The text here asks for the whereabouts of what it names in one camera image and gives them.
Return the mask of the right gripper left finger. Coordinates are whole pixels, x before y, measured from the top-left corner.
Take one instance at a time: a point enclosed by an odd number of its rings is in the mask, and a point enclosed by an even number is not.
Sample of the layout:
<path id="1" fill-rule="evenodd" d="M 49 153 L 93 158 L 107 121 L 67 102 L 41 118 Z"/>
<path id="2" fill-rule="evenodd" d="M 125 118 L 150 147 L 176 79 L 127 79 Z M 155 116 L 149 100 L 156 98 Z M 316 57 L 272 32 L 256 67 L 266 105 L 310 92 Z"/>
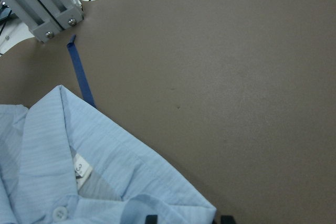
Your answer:
<path id="1" fill-rule="evenodd" d="M 157 215 L 147 215 L 145 219 L 145 224 L 157 224 Z"/>

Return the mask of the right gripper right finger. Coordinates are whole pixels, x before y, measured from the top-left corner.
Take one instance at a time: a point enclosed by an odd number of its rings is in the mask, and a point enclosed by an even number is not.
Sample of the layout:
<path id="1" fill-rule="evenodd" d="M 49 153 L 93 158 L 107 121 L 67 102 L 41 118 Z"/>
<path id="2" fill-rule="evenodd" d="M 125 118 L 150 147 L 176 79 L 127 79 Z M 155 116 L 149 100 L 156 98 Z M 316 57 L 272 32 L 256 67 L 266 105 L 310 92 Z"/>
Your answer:
<path id="1" fill-rule="evenodd" d="M 222 215 L 220 218 L 221 224 L 236 224 L 234 217 L 231 215 Z"/>

